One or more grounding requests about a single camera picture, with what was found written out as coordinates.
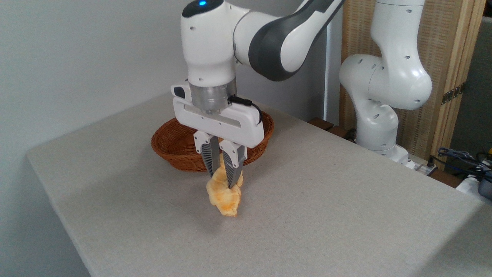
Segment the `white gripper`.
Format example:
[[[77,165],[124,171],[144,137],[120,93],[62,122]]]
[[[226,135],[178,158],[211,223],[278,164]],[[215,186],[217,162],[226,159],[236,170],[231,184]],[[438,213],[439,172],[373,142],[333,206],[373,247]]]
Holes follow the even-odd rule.
[[[179,123],[198,130],[193,135],[195,149],[210,177],[220,168],[220,149],[223,151],[227,184],[233,188],[247,158],[246,147],[256,147],[264,139],[258,110],[233,103],[219,114],[206,114],[179,97],[174,97],[173,106]],[[224,140],[219,143],[218,137]]]

